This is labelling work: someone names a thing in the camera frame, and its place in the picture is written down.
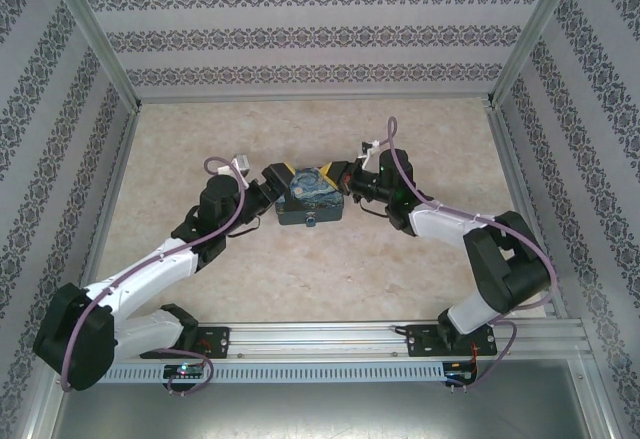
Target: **patterned wallpaper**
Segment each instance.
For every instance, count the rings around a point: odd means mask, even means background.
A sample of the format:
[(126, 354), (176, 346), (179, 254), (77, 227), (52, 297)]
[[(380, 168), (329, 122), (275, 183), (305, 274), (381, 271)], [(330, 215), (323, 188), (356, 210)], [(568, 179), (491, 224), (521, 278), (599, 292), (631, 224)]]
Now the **patterned wallpaper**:
[(31, 352), (78, 283), (131, 115), (62, 0), (0, 0), (0, 438), (18, 431)]
[(88, 0), (143, 99), (488, 93), (538, 0)]
[(502, 104), (571, 315), (640, 437), (638, 0), (561, 0)]

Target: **beige floor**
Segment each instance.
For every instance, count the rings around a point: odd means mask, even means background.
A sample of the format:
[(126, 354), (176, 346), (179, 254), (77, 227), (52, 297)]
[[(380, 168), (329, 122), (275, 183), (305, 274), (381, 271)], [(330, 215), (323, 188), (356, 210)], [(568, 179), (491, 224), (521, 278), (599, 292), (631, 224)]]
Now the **beige floor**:
[[(145, 105), (99, 277), (169, 236), (198, 201), (205, 157), (246, 153), (250, 177), (273, 162), (353, 160), (361, 141), (385, 136), (390, 115), (425, 193), (469, 211), (512, 207), (477, 99)], [(348, 199), (341, 222), (315, 228), (280, 226), (269, 211), (142, 312), (175, 302), (200, 321), (434, 319), (474, 287), (464, 251), (399, 233)]]

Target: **enclosure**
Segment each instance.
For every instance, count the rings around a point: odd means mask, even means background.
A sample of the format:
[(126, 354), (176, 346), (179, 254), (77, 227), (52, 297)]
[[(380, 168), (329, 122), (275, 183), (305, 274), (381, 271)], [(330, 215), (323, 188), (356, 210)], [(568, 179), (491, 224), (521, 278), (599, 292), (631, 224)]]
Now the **enclosure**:
[[(0, 4), (0, 437), (640, 437), (640, 1)], [(346, 198), (313, 229), (269, 211), (141, 308), (230, 327), (200, 401), (157, 360), (63, 395), (32, 352), (53, 294), (158, 247), (207, 156), (350, 161), (389, 116), (422, 191), (518, 211), (558, 272), (491, 379), (450, 394), (392, 331), (474, 291), (466, 254)]]

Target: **small box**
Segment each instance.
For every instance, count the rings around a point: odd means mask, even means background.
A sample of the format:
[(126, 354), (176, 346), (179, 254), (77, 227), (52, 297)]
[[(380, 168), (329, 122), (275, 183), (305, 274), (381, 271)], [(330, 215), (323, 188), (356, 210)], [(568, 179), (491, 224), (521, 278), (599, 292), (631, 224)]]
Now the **small box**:
[(289, 190), (276, 201), (278, 221), (283, 226), (342, 219), (344, 197), (329, 184), (320, 171), (310, 167), (297, 169)]

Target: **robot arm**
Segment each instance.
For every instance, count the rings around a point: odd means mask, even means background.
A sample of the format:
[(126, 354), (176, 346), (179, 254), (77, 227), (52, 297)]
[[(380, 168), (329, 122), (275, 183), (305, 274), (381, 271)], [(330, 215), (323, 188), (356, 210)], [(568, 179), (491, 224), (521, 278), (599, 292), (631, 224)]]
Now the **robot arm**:
[[(242, 161), (236, 160), (236, 166)], [(159, 348), (191, 350), (198, 323), (175, 305), (163, 306), (148, 316), (129, 316), (151, 297), (171, 284), (185, 279), (210, 264), (226, 247), (226, 236), (242, 225), (264, 214), (289, 187), (293, 170), (285, 164), (272, 164), (256, 180), (241, 187), (245, 201), (238, 218), (224, 234), (190, 248), (163, 257), (179, 246), (204, 238), (227, 223), (239, 203), (238, 182), (220, 168), (200, 194), (200, 203), (191, 208), (180, 224), (158, 249), (124, 271), (89, 285), (84, 289), (74, 284), (62, 286), (53, 296), (34, 341), (34, 352), (58, 373), (69, 344), (71, 332), (87, 306), (116, 279), (151, 257), (160, 260), (138, 270), (99, 301), (80, 329), (69, 369), (69, 383), (77, 390), (95, 384), (111, 367), (122, 360)]]
[[(345, 195), (386, 204), (389, 221), (411, 236), (443, 240), (464, 248), (474, 274), (477, 290), (438, 317), (438, 334), (449, 349), (463, 336), (511, 312), (518, 305), (550, 286), (547, 269), (540, 258), (519, 240), (496, 227), (459, 216), (440, 207), (423, 204), (400, 176), (391, 151), (380, 154), (377, 173), (365, 170), (370, 158), (368, 144), (355, 162), (334, 162), (323, 172)], [(413, 182), (413, 166), (407, 153), (397, 149), (400, 166)], [(482, 216), (506, 226), (536, 244), (520, 214), (508, 211), (497, 217)]]

